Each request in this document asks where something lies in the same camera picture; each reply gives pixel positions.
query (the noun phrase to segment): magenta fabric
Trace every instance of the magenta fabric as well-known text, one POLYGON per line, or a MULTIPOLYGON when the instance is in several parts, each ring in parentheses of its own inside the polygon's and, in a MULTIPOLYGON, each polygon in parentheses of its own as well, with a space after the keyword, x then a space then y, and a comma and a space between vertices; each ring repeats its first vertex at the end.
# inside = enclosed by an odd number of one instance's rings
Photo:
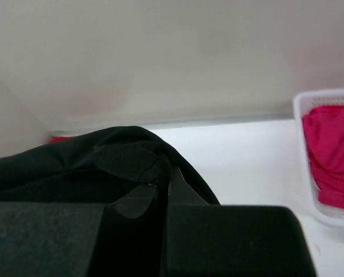
POLYGON ((318 200, 344 209, 344 106, 322 106, 303 116, 318 200))

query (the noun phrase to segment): black fabric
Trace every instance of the black fabric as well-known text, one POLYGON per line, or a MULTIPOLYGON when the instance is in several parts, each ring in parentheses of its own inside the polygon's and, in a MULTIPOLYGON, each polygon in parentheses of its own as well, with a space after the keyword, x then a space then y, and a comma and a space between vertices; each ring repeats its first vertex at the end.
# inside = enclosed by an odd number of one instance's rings
POLYGON ((207 203, 218 203, 172 146, 136 126, 108 128, 0 158, 0 201, 112 203, 138 184, 167 191, 173 166, 207 203))

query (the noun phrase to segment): black garment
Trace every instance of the black garment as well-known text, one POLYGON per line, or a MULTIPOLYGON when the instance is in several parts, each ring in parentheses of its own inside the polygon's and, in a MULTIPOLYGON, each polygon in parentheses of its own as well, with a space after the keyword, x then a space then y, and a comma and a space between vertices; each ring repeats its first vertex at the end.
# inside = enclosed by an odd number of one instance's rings
POLYGON ((100 130, 0 158, 0 201, 112 203, 138 184, 166 193, 172 166, 207 203, 218 200, 196 170, 140 127, 100 130))

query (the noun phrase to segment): folded cloth in basket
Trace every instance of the folded cloth in basket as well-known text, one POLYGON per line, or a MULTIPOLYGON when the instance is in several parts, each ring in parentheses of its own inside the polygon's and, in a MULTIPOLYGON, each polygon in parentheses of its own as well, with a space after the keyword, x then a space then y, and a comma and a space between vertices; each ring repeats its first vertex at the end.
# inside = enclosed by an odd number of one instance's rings
POLYGON ((303 116, 318 200, 344 209, 344 106, 322 106, 303 116))

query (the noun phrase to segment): white surface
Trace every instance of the white surface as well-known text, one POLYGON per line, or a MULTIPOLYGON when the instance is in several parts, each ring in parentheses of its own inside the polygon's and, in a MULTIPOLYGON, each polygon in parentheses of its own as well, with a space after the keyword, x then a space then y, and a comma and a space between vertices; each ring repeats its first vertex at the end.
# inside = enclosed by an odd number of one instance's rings
POLYGON ((319 190, 312 177, 311 169, 309 168, 309 159, 302 122, 302 116, 309 113, 314 107, 344 105, 344 89, 304 92, 297 95, 293 103, 301 157, 301 171, 310 212, 315 218, 326 225, 344 227, 344 210, 323 205, 317 199, 319 190))
POLYGON ((0 157, 42 145, 47 136, 43 124, 0 82, 0 157))
POLYGON ((344 87, 344 0, 0 0, 0 79, 49 130, 291 113, 344 87))
POLYGON ((302 224, 319 276, 344 276, 344 233, 309 214, 294 120, 161 129, 222 204, 290 207, 302 224))

